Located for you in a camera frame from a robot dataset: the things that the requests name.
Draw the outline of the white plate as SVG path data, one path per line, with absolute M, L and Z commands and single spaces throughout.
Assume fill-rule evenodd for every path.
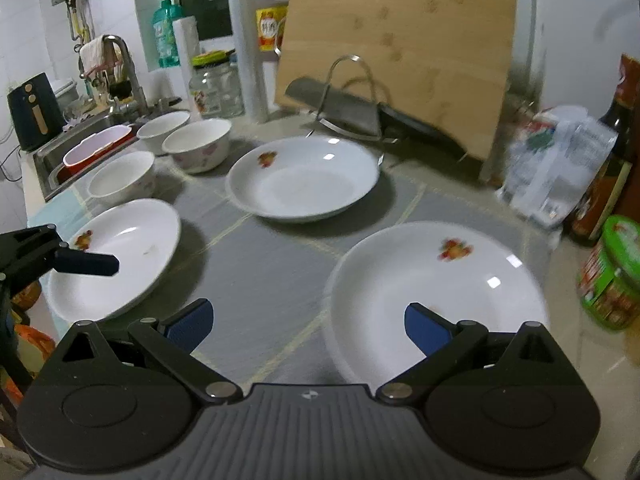
M 461 224 L 392 226 L 355 245 L 326 282 L 323 335 L 346 382 L 376 389 L 423 359 L 405 332 L 413 302 L 492 332 L 549 322 L 536 278 L 511 248 Z
M 89 255 L 112 255 L 119 262 L 113 276 L 50 274 L 46 298 L 62 320 L 114 318 L 149 295 L 175 255 L 181 220 L 162 200 L 142 198 L 113 207 L 90 220 L 71 239 L 84 240 Z
M 233 205 L 253 216 L 309 223 L 340 214 L 368 195 L 380 159 L 363 146 L 332 136 L 296 136 L 259 145 L 226 177 Z

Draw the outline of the plastic wrap roll tall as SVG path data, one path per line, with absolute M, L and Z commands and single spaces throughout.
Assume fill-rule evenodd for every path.
M 268 122 L 269 110 L 258 50 L 255 0 L 228 0 L 228 5 L 245 115 L 254 124 L 263 124 Z

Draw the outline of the cooking wine jug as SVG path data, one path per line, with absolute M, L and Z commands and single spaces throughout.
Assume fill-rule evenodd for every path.
M 258 48 L 270 53 L 282 42 L 288 0 L 255 0 L 255 3 Z

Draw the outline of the white bowl front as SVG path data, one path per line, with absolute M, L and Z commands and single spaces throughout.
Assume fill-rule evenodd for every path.
M 149 198 L 155 191 L 155 155 L 135 151 L 100 169 L 88 184 L 88 193 L 103 206 L 114 207 Z

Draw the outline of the steel sink faucet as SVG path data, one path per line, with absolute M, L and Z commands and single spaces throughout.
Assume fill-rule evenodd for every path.
M 108 93 L 116 102 L 124 102 L 131 98 L 140 116 L 148 114 L 149 105 L 125 40 L 117 35 L 104 35 L 102 41 L 104 47 L 113 47 L 120 53 L 120 66 L 122 66 L 122 80 L 111 84 L 108 87 Z

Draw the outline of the pink red strainer basket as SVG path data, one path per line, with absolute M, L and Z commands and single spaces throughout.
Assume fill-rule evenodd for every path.
M 58 183 L 70 180 L 75 174 L 79 174 L 96 162 L 100 157 L 120 148 L 126 142 L 134 138 L 134 128 L 130 125 L 116 125 L 105 128 L 97 133 L 90 134 L 88 138 L 71 148 L 63 157 L 63 167 L 58 172 Z

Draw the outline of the steel cleaver knife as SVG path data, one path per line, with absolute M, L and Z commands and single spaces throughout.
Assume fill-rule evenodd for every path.
M 329 87 L 326 99 L 321 101 L 325 86 L 317 79 L 300 77 L 286 87 L 285 95 L 320 112 L 318 124 L 354 140 L 387 144 L 411 140 L 437 148 L 455 159 L 465 158 L 466 149 L 448 133 L 387 104 L 373 104 L 333 87 Z

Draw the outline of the white bowl middle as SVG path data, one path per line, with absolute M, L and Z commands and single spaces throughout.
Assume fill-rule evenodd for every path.
M 229 155 L 232 122 L 210 118 L 178 128 L 162 148 L 186 174 L 201 174 L 221 165 Z

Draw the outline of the bamboo cutting board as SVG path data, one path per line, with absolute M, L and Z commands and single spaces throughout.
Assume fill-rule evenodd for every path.
M 476 159 L 494 144 L 512 60 L 516 0 L 290 0 L 276 96 L 307 76 L 457 140 Z

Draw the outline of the white bowl back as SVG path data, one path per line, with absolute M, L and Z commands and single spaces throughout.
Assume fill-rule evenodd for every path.
M 191 118 L 186 110 L 175 110 L 146 122 L 137 132 L 144 148 L 155 156 L 163 156 L 163 143 L 177 129 L 185 126 Z

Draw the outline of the white plastic food bag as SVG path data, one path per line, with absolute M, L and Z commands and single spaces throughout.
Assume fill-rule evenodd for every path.
M 498 197 L 519 216 L 555 230 L 611 154 L 617 132 L 585 107 L 543 110 L 516 130 Z

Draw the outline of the white bowl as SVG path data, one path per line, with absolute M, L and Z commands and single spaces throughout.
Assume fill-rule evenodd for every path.
M 177 129 L 185 126 L 191 118 L 186 110 L 175 110 L 146 122 L 137 132 L 144 148 L 155 156 L 163 156 L 163 143 Z
M 178 128 L 162 148 L 186 174 L 201 174 L 221 165 L 229 155 L 232 122 L 210 118 Z
M 155 191 L 155 155 L 135 151 L 100 169 L 88 184 L 88 193 L 103 206 L 114 207 L 149 198 Z

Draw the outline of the green dish soap bottle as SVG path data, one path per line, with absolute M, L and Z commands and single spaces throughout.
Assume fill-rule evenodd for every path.
M 174 23 L 180 18 L 183 18 L 183 10 L 180 4 L 175 4 L 171 0 L 160 0 L 160 7 L 154 11 L 152 17 L 155 47 L 160 67 L 167 68 L 180 65 L 174 32 Z

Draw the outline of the steel kitchen sink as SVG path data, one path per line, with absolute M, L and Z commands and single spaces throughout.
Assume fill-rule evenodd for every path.
M 138 130 L 151 119 L 173 112 L 175 107 L 152 109 L 149 115 L 101 112 L 60 134 L 32 153 L 43 200 L 72 183 L 137 141 Z

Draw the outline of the green lidded food tub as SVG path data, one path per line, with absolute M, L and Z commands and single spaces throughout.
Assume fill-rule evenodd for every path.
M 578 273 L 582 307 L 607 330 L 626 330 L 639 315 L 639 225 L 616 214 Z

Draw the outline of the glass jar green lid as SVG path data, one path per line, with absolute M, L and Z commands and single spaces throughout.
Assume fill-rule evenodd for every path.
M 201 118 L 230 119 L 244 114 L 235 50 L 213 50 L 194 56 L 189 81 L 192 101 Z

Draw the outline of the black air fryer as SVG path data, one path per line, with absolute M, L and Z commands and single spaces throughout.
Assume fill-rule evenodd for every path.
M 6 99 L 23 151 L 37 151 L 62 133 L 65 120 L 45 73 L 19 84 Z

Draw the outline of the plastic wrap roll short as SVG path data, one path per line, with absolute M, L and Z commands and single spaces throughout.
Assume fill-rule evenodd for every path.
M 181 77 L 184 87 L 186 102 L 192 105 L 190 80 L 194 75 L 192 58 L 201 53 L 200 40 L 198 39 L 198 23 L 194 16 L 179 18 L 172 22 L 176 47 L 180 63 Z

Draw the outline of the dark soy sauce bottle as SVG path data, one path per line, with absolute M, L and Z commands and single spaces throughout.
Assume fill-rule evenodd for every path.
M 617 133 L 608 158 L 598 171 L 570 218 L 568 234 L 578 244 L 597 243 L 604 222 L 614 209 L 634 166 L 630 127 L 639 95 L 639 61 L 624 53 L 620 57 L 620 78 L 608 111 L 600 122 Z

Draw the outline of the cloth on faucet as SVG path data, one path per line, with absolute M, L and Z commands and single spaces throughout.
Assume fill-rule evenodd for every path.
M 122 49 L 119 36 L 103 35 L 80 48 L 79 66 L 85 79 L 96 77 L 102 72 L 112 72 L 115 78 L 122 76 Z

